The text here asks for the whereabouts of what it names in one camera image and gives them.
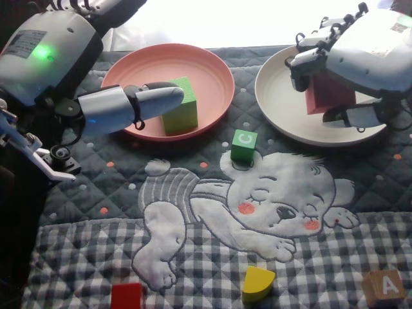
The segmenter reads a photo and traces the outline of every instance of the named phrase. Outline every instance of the robotic hand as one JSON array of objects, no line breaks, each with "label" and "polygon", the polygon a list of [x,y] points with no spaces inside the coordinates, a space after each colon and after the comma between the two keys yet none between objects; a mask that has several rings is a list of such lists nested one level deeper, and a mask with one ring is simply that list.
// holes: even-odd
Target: robotic hand
[{"label": "robotic hand", "polygon": [[389,10],[369,12],[365,3],[358,9],[342,19],[325,17],[307,37],[297,34],[298,54],[285,60],[297,91],[306,91],[310,77],[327,70],[349,88],[378,99],[328,110],[326,126],[391,125],[412,92],[412,18]]},{"label": "robotic hand", "polygon": [[[183,100],[183,90],[170,82],[114,85],[72,99],[103,49],[101,37],[127,21],[145,0],[99,3],[92,9],[85,1],[81,9],[70,0],[73,10],[64,10],[58,0],[51,9],[39,8],[0,54],[0,145],[23,152],[50,180],[75,179],[80,166],[67,146],[82,135],[108,134],[131,124],[143,129],[144,120],[178,107]],[[37,113],[53,115],[62,128],[73,128],[77,138],[50,151],[42,149],[42,142],[26,132]]]}]

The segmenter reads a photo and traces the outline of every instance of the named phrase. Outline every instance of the yellow block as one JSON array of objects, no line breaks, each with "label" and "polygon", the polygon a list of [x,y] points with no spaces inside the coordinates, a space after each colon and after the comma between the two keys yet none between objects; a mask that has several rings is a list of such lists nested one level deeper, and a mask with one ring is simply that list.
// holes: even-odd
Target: yellow block
[{"label": "yellow block", "polygon": [[242,300],[251,303],[265,298],[272,288],[275,276],[276,274],[269,270],[249,266],[246,271]]}]

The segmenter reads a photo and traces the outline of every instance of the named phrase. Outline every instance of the quilted fabric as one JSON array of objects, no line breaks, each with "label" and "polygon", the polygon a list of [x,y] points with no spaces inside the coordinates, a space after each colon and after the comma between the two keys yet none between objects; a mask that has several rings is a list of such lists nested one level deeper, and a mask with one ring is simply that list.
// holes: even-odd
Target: quilted fabric
[{"label": "quilted fabric", "polygon": [[[150,144],[118,133],[83,138],[73,146],[82,173],[75,182],[60,183],[48,196],[23,308],[109,308],[110,287],[119,281],[148,285],[148,308],[242,308],[241,286],[247,265],[277,274],[263,308],[363,308],[360,284],[370,270],[398,269],[405,289],[411,288],[411,132],[385,132],[345,151],[309,147],[283,136],[265,120],[254,96],[254,80],[261,65],[281,48],[212,50],[230,67],[236,94],[223,120],[190,143]],[[107,70],[125,54],[104,53],[79,93],[100,87]],[[407,121],[401,116],[399,124]],[[256,150],[263,158],[278,153],[323,157],[320,167],[314,165],[315,174],[321,169],[324,177],[330,174],[334,192],[341,180],[353,182],[354,187],[347,186],[343,194],[343,198],[351,198],[349,205],[343,205],[350,215],[345,215],[345,208],[325,209],[322,220],[314,219],[321,224],[317,223],[314,233],[292,237],[295,251],[288,261],[280,255],[268,258],[262,248],[242,251],[240,247],[249,244],[230,244],[226,236],[215,233],[218,230],[201,223],[206,219],[189,212],[194,199],[208,196],[209,205],[220,203],[230,208],[228,194],[216,188],[229,188],[234,179],[222,170],[221,160],[230,150],[235,129],[258,133]],[[148,169],[154,158],[162,159],[167,168],[162,171],[162,165],[157,165]],[[279,168],[275,160],[272,163],[271,168]],[[144,202],[148,200],[144,184],[153,182],[155,188],[157,180],[163,177],[166,183],[167,175],[174,171],[190,175],[196,187],[183,197],[179,208],[185,241],[167,259],[168,283],[157,286],[156,278],[139,272],[135,259],[136,252],[157,237],[148,225],[151,209]],[[151,202],[171,201],[155,195]],[[175,228],[161,232],[173,234]],[[402,306],[411,305],[408,294]]]}]

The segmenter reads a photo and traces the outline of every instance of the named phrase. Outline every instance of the pink plate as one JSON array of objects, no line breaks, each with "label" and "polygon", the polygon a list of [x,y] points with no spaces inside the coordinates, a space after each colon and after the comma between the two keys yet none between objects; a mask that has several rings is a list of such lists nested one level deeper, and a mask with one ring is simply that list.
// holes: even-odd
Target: pink plate
[{"label": "pink plate", "polygon": [[108,72],[102,87],[141,86],[148,82],[188,77],[198,103],[199,126],[179,135],[166,135],[160,117],[146,120],[146,127],[125,131],[137,138],[161,142],[183,140],[212,127],[228,110],[234,95],[234,79],[227,65],[215,54],[184,44],[160,44],[134,51]]}]

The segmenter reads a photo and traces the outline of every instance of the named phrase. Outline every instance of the table surface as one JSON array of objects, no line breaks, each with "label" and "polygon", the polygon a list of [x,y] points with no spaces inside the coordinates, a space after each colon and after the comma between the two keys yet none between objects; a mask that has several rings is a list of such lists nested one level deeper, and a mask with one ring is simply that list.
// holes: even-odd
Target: table surface
[{"label": "table surface", "polygon": [[[165,42],[202,48],[294,44],[299,32],[319,28],[324,16],[354,14],[361,0],[148,0],[104,38],[106,51],[137,50]],[[393,0],[367,0],[390,8]]]}]

